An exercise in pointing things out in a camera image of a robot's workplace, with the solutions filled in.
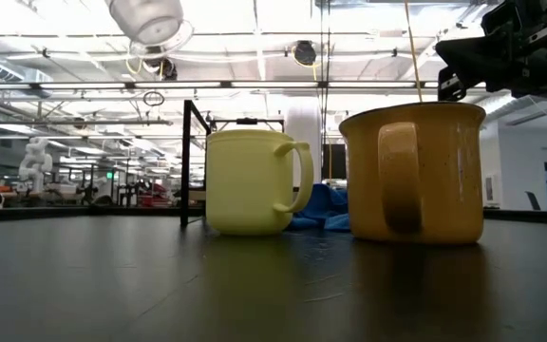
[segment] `ceiling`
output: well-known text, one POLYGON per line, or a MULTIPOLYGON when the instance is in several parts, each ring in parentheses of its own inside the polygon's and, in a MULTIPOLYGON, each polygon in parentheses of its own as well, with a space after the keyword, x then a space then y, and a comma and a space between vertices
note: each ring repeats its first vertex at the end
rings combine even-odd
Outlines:
MULTIPOLYGON (((359 0, 339 1, 345 4, 342 6, 335 2, 329 13, 312 0, 181 0, 184 18, 195 32, 174 52, 179 81, 414 80, 404 2, 349 5, 356 2, 359 0), (314 70, 295 62, 291 52, 297 40, 311 40, 318 54, 324 51, 320 67, 314 70)), ((486 5, 494 4, 492 1, 409 3, 421 81, 436 81, 445 67, 434 52, 435 44, 482 35, 480 20, 495 7, 486 5)), ((144 67, 137 72, 141 61, 129 55, 129 45, 104 0, 0 0, 0 59, 41 70, 54 82, 157 81, 158 74, 144 67)), ((150 118, 161 117, 173 124, 126 125, 123 130, 139 135, 177 135, 181 133, 184 99, 198 99, 196 106, 202 114, 221 119, 278 118, 287 107, 288 96, 296 95, 256 89, 173 89, 162 93, 166 101, 159 107, 147 106, 142 101, 144 92, 57 91, 50 99, 40 100, 41 104, 36 98, 27 101, 23 94, 12 92, 0 93, 0 100, 31 113, 40 105, 51 111, 50 119, 137 120, 149 111, 150 118), (80 101, 82 96, 94 99, 80 101)), ((481 91, 464 101, 478 103, 487 97, 481 91)), ((424 100, 436 101, 435 93, 426 92, 424 100)), ((418 101, 413 89, 356 89, 331 92, 327 109, 334 117, 418 101)), ((329 134, 337 135, 337 121, 329 122, 329 134)), ((166 153, 179 152, 179 140, 152 143, 166 153)))

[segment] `pipe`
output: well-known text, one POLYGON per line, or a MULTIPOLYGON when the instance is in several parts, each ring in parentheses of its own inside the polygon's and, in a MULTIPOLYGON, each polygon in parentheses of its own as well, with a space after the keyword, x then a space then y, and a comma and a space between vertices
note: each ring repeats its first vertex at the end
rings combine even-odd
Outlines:
POLYGON ((170 121, 93 121, 93 122, 73 122, 73 121, 0 121, 0 124, 18 124, 18 125, 88 125, 88 124, 167 124, 171 125, 170 121))

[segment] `white robot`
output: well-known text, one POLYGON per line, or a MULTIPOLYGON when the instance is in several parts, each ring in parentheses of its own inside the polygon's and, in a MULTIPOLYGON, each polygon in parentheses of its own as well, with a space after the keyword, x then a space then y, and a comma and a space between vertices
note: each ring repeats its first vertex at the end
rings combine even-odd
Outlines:
MULTIPOLYGON (((33 193, 39 194, 44 190, 44 172, 52 170, 52 156, 46 153, 48 144, 49 141, 47 139, 31 138, 25 147, 27 154, 18 169, 20 181, 27 181, 29 179, 33 181, 33 193)), ((21 184, 23 183, 19 184, 17 190, 26 190, 24 184, 21 184)))

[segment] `mug rim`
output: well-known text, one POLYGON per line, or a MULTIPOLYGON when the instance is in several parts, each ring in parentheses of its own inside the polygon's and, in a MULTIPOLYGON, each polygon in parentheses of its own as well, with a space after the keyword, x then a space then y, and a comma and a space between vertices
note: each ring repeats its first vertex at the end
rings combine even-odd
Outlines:
POLYGON ((271 130, 260 130, 260 129, 231 129, 228 131, 214 132, 208 135, 208 138, 206 138, 206 141, 211 142, 214 140, 230 139, 230 138, 257 138, 257 139, 278 138, 285 141, 293 142, 292 137, 285 133, 274 132, 271 130))
POLYGON ((466 103, 459 103, 459 102, 451 102, 451 101, 429 101, 429 102, 422 102, 422 103, 411 103, 411 104, 397 104, 397 105, 391 105, 391 106, 387 106, 387 107, 380 107, 380 108, 375 108, 375 109, 369 109, 369 110, 365 110, 363 112, 360 112, 358 114, 354 114, 352 116, 350 116, 349 118, 345 119, 344 121, 342 121, 340 124, 339 124, 339 130, 341 130, 341 126, 346 124, 348 121, 354 119, 354 118, 358 118, 358 117, 362 117, 364 115, 367 115, 367 114, 374 114, 378 111, 383 111, 383 110, 388 110, 388 109, 392 109, 392 108, 402 108, 402 107, 406 107, 406 106, 414 106, 414 105, 457 105, 457 106, 470 106, 470 107, 474 107, 475 109, 478 109, 478 111, 481 111, 481 112, 484 112, 484 109, 478 105, 475 105, 475 104, 466 104, 466 103))

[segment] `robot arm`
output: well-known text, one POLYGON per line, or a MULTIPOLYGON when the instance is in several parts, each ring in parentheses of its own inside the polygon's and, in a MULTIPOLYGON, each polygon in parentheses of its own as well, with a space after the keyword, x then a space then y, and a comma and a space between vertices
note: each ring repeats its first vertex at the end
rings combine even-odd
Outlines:
POLYGON ((437 44, 448 64, 439 73, 439 101, 461 100, 479 83, 489 92, 547 98, 547 0, 505 0, 481 26, 484 37, 437 44))

